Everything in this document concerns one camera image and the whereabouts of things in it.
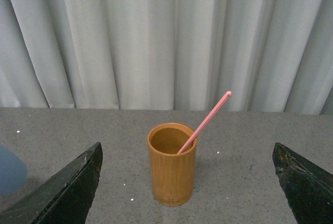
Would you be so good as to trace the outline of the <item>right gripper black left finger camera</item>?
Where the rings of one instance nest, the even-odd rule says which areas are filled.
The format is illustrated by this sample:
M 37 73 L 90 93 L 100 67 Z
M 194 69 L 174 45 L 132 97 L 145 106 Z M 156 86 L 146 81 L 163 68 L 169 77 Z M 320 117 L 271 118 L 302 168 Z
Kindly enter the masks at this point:
M 97 142 L 36 190 L 1 212 L 1 223 L 85 223 L 99 184 Z

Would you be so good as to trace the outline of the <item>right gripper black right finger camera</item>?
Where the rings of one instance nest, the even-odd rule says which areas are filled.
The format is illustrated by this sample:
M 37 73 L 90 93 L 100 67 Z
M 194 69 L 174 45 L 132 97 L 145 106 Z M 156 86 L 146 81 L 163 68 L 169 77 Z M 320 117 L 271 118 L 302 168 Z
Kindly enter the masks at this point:
M 297 223 L 332 223 L 332 174 L 276 143 L 275 173 Z

